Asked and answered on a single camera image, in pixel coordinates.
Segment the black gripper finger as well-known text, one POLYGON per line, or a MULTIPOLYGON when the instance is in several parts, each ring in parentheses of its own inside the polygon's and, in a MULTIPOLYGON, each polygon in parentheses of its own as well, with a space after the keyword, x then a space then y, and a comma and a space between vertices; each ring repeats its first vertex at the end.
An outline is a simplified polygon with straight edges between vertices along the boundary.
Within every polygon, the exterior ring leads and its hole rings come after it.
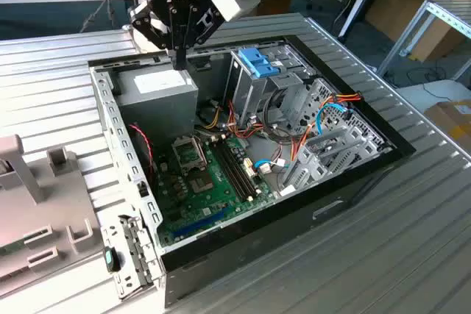
POLYGON ((137 7, 130 10, 130 20, 134 30, 143 35, 155 47, 166 50, 174 70, 181 70, 181 51, 174 48, 174 42, 170 29, 158 18, 152 24, 152 9, 147 0, 142 1, 137 7))
POLYGON ((209 7, 206 10, 202 7, 191 7, 183 44, 180 47, 180 70, 186 69, 187 50, 203 44, 223 23, 224 18, 216 7, 209 7))

